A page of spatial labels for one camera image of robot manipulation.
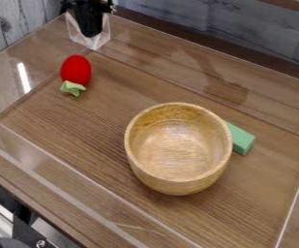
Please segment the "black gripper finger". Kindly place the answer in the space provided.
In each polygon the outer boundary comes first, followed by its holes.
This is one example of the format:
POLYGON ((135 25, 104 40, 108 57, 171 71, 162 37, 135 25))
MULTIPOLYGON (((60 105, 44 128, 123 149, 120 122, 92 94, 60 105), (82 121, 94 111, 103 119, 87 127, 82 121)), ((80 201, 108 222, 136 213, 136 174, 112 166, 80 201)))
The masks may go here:
POLYGON ((78 8, 74 12, 82 34, 87 38, 94 38, 103 32, 103 14, 90 8, 78 8))

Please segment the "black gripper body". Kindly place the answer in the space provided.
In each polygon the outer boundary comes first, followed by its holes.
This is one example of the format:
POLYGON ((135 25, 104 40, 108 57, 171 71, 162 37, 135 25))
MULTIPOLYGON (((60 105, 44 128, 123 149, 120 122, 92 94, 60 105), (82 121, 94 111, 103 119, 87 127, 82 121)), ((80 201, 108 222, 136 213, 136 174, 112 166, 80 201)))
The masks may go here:
POLYGON ((102 13, 112 14, 115 12, 115 4, 112 0, 62 0, 60 13, 75 7, 84 6, 87 8, 98 8, 102 13))

